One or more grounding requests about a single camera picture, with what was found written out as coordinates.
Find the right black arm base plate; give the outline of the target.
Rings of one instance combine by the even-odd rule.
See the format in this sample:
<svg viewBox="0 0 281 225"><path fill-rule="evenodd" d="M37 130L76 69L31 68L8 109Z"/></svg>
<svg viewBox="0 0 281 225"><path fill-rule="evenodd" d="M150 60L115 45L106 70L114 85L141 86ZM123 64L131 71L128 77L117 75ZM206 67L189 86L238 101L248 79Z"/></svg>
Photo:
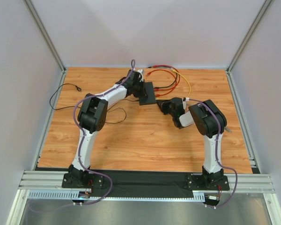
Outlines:
<svg viewBox="0 0 281 225"><path fill-rule="evenodd" d="M211 191L228 191L230 190L228 177L225 175L213 176L206 174L187 174L186 184L189 190L211 190Z"/></svg>

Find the right aluminium frame post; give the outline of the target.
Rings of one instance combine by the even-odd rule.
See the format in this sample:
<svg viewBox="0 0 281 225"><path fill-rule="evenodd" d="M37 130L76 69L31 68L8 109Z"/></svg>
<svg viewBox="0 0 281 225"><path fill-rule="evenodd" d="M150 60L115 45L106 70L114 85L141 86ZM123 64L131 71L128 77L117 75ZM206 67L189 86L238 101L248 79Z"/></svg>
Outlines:
<svg viewBox="0 0 281 225"><path fill-rule="evenodd" d="M251 26L249 27L245 37L243 38L239 48L237 49L233 59L231 60L229 66L226 69L226 72L229 74L232 72L232 69L236 66L237 62L241 58L241 55L243 54L244 50L246 49L247 45L249 44L251 38L253 37L254 33L256 32L259 24L261 23L263 17L265 16L266 12L272 5L274 0L265 0L261 8L259 9L257 15L255 16Z"/></svg>

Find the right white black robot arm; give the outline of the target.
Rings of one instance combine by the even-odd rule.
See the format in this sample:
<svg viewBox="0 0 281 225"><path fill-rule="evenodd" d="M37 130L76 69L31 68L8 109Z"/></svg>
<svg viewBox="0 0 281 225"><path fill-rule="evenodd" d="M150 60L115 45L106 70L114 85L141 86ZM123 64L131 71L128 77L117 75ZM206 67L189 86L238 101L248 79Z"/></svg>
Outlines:
<svg viewBox="0 0 281 225"><path fill-rule="evenodd" d="M202 177L208 183L218 181L223 178L221 140L227 119L210 99L197 101L194 105L187 105L188 101L188 98L174 97L157 100L156 103L163 114L171 115L175 127L182 129L196 126L204 139Z"/></svg>

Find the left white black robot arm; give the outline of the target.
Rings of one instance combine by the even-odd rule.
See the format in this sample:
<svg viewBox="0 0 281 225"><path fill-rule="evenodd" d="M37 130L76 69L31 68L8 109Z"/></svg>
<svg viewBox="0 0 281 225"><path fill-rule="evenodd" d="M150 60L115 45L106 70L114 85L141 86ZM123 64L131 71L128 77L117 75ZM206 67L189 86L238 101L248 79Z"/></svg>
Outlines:
<svg viewBox="0 0 281 225"><path fill-rule="evenodd" d="M128 96L146 99L144 71L130 69L127 76L121 78L111 88L99 94L87 94L73 109L73 119L79 128L80 137L70 172L89 172L90 155L96 136L104 127L108 107Z"/></svg>

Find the front aluminium rail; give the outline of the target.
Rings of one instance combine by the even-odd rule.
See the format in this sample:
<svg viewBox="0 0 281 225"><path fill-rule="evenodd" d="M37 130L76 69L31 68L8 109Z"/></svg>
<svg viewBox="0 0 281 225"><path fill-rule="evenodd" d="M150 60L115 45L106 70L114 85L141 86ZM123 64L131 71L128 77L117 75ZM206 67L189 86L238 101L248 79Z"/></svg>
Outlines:
<svg viewBox="0 0 281 225"><path fill-rule="evenodd" d="M65 171L24 171L19 189L61 189ZM227 173L230 189L237 181L237 193L275 193L272 180L268 174L234 174Z"/></svg>

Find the aluminium frame post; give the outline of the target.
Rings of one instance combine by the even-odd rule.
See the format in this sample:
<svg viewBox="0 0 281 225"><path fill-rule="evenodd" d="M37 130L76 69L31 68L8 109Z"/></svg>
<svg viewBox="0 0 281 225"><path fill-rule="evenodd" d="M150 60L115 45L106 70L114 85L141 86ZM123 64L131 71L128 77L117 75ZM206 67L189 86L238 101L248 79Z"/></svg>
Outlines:
<svg viewBox="0 0 281 225"><path fill-rule="evenodd" d="M51 52L55 62L57 63L59 69L64 72L66 70L66 67L64 66L64 63L62 62L34 4L33 4L33 1L31 0L23 0L27 10L29 11L34 23L36 24L43 40L45 41L47 47L49 48L49 51Z"/></svg>
<svg viewBox="0 0 281 225"><path fill-rule="evenodd" d="M261 23L263 17L265 16L266 12L272 5L274 0L265 0L261 8L259 9L257 15L255 16L251 26L249 27L245 37L243 38L239 48L237 49L233 59L231 60L229 66L226 69L226 72L229 74L232 72L232 69L236 66L237 62L241 58L241 55L243 54L244 50L246 49L247 45L249 44L251 38L253 37L254 33L256 32L259 24Z"/></svg>

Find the black network switch box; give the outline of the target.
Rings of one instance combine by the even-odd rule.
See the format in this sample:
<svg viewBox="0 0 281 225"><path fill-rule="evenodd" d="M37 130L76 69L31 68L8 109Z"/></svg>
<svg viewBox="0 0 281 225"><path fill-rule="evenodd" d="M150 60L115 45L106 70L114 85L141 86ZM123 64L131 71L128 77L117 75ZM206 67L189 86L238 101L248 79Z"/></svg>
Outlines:
<svg viewBox="0 0 281 225"><path fill-rule="evenodd" d="M152 82L143 82L143 89L140 92L139 105L156 104L155 91Z"/></svg>

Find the black cloth strip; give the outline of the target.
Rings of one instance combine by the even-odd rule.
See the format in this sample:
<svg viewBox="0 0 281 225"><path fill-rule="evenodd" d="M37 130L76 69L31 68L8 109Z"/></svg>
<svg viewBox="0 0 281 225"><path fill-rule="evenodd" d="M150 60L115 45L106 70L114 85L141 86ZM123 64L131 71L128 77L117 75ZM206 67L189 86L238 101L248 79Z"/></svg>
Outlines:
<svg viewBox="0 0 281 225"><path fill-rule="evenodd" d="M75 175L87 172L70 172ZM190 172L141 172L141 171L117 171L95 170L88 172L104 177L101 189L89 188L93 196L99 197L107 194L108 197L161 197L182 198L192 197L194 192L219 193L218 191L189 190L186 184L186 175ZM237 193L237 181L233 189L224 192Z"/></svg>

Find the left aluminium frame post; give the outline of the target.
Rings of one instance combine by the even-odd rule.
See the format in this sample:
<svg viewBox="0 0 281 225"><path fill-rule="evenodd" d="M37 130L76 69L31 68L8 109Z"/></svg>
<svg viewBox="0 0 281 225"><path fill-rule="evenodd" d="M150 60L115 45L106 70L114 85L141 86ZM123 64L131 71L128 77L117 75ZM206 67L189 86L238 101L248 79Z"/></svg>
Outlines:
<svg viewBox="0 0 281 225"><path fill-rule="evenodd" d="M47 47L49 48L49 51L51 52L55 62L57 63L59 69L64 72L66 70L66 67L64 66L64 63L62 62L34 4L33 4L33 1L31 0L23 0L27 10L29 11L34 23L36 24L43 40L45 41Z"/></svg>

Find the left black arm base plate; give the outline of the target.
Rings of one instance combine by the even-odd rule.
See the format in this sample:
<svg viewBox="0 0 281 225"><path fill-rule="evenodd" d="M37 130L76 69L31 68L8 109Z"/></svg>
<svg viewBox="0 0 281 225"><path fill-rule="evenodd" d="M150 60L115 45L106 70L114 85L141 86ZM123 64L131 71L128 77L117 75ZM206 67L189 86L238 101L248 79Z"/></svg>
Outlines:
<svg viewBox="0 0 281 225"><path fill-rule="evenodd" d="M75 175L65 173L62 181L63 188L94 188L101 189L104 184L104 177L93 173L82 173Z"/></svg>

